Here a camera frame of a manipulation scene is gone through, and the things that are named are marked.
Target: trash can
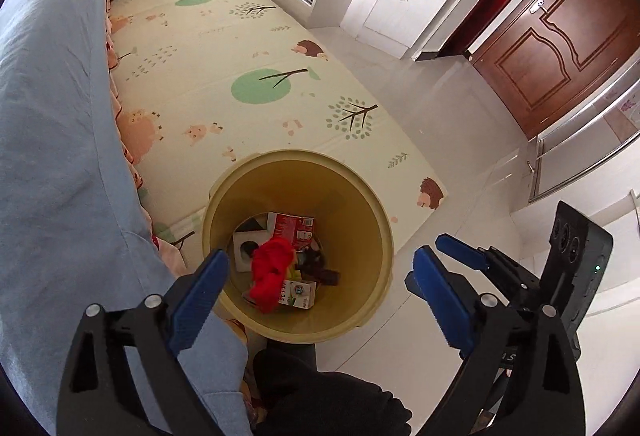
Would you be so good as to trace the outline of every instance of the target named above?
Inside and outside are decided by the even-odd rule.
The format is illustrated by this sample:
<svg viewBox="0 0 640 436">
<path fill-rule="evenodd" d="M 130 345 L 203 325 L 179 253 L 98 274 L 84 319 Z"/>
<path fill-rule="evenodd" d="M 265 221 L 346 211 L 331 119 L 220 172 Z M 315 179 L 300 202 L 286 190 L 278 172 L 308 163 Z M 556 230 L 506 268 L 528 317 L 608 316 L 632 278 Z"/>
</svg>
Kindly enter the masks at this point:
<svg viewBox="0 0 640 436">
<path fill-rule="evenodd" d="M 214 184 L 203 220 L 202 249 L 227 250 L 233 232 L 266 212 L 313 216 L 326 266 L 340 272 L 338 286 L 320 286 L 308 310 L 280 305 L 261 313 L 241 296 L 250 273 L 229 268 L 220 302 L 237 320 L 269 339 L 310 344 L 362 326 L 391 283 L 393 238 L 375 193 L 350 168 L 319 153 L 283 150 L 255 155 Z"/>
</svg>

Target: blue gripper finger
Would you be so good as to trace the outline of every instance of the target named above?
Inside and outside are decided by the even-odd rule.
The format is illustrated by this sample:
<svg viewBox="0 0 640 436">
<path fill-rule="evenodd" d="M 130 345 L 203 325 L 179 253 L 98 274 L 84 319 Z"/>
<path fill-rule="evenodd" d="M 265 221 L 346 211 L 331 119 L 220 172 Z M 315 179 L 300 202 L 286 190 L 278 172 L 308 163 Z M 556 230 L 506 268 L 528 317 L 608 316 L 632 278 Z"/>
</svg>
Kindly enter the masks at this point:
<svg viewBox="0 0 640 436">
<path fill-rule="evenodd" d="M 449 282 L 449 272 L 429 246 L 416 250 L 414 271 L 411 274 L 420 291 L 417 295 L 428 302 L 447 343 L 450 347 L 459 349 L 463 355 L 469 355 L 475 345 L 472 313 L 454 291 Z"/>
<path fill-rule="evenodd" d="M 486 261 L 483 252 L 471 248 L 468 244 L 459 241 L 448 233 L 442 233 L 438 236 L 436 248 L 472 270 L 484 271 L 489 269 L 489 263 Z"/>
<path fill-rule="evenodd" d="M 195 275 L 180 277 L 193 280 L 189 282 L 189 288 L 170 319 L 171 334 L 168 347 L 174 355 L 177 356 L 182 350 L 189 349 L 196 341 L 225 285 L 228 271 L 229 260 L 226 253 L 217 250 L 209 254 Z"/>
</svg>

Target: bed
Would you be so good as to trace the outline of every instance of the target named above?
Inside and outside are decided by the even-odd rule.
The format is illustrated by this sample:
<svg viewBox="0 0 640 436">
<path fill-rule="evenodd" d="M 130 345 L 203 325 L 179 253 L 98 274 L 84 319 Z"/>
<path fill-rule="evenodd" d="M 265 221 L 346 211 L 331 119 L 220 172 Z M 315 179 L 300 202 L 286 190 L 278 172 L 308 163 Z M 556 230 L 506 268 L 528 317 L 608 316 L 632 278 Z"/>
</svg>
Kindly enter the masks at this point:
<svg viewBox="0 0 640 436">
<path fill-rule="evenodd" d="M 114 120 L 106 1 L 0 7 L 0 364 L 50 434 L 84 309 L 133 307 L 174 281 Z M 167 430 L 129 358 L 151 423 Z M 179 359 L 220 427 L 250 434 L 238 392 L 246 349 L 231 330 L 210 315 Z"/>
</svg>

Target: person's leg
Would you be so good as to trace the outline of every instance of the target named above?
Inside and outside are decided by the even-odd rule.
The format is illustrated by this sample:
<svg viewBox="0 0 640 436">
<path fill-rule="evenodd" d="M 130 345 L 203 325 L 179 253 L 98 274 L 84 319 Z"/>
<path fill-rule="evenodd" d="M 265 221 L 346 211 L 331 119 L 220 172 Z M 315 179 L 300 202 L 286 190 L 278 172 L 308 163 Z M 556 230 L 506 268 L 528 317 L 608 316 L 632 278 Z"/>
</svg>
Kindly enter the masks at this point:
<svg viewBox="0 0 640 436">
<path fill-rule="evenodd" d="M 287 353 L 287 355 L 295 356 L 311 369 L 318 369 L 315 344 L 287 344 L 286 342 L 278 342 L 277 340 L 268 340 L 267 347 Z"/>
<path fill-rule="evenodd" d="M 276 346 L 254 358 L 256 384 L 268 410 L 256 436 L 411 434 L 412 413 L 390 392 L 341 372 L 318 372 Z"/>
</svg>

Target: trash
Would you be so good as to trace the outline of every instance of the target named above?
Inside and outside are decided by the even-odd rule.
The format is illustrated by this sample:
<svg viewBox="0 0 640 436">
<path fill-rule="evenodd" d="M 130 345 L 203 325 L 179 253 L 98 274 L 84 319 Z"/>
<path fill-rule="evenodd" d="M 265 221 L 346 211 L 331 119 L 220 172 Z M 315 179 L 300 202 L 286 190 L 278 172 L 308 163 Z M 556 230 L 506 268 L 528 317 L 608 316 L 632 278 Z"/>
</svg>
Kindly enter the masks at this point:
<svg viewBox="0 0 640 436">
<path fill-rule="evenodd" d="M 254 251 L 266 243 L 271 234 L 266 230 L 236 231 L 234 233 L 234 260 L 239 272 L 251 271 L 251 258 Z"/>
<path fill-rule="evenodd" d="M 316 301 L 316 283 L 314 281 L 285 280 L 280 292 L 280 304 L 308 310 Z"/>
<path fill-rule="evenodd" d="M 286 213 L 255 215 L 236 228 L 236 271 L 252 272 L 251 288 L 242 298 L 263 313 L 277 304 L 309 309 L 318 285 L 337 286 L 340 273 L 325 268 L 314 237 L 315 219 Z"/>
<path fill-rule="evenodd" d="M 286 239 L 295 251 L 311 246 L 314 235 L 314 219 L 286 213 L 269 212 L 267 230 L 274 239 Z"/>
<path fill-rule="evenodd" d="M 326 286 L 338 286 L 340 273 L 334 270 L 327 270 L 324 267 L 324 255 L 319 249 L 316 250 L 309 246 L 296 255 L 298 261 L 296 269 L 300 270 L 304 278 L 316 280 Z"/>
<path fill-rule="evenodd" d="M 249 290 L 249 297 L 262 313 L 270 313 L 278 305 L 282 283 L 295 256 L 290 242 L 282 238 L 269 239 L 253 251 L 254 285 Z"/>
</svg>

